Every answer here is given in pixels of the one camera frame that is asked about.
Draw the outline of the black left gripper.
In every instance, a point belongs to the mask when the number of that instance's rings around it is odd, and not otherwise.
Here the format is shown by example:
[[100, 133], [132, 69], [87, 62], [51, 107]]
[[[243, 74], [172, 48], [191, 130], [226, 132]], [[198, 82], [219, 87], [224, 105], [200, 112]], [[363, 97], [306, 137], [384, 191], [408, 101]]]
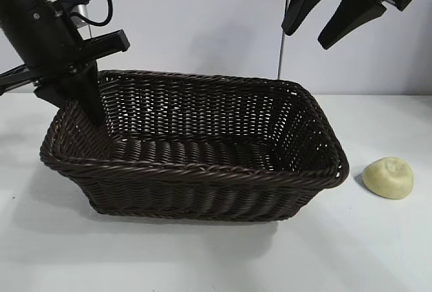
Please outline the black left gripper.
[[72, 78], [57, 78], [38, 85], [34, 94], [56, 107], [80, 96], [90, 120], [97, 127], [103, 123], [96, 60], [129, 49], [123, 30], [84, 40], [70, 17], [57, 13], [50, 2], [28, 10], [2, 4], [1, 29], [23, 61], [1, 74], [1, 93], [35, 80], [82, 71], [80, 85]]

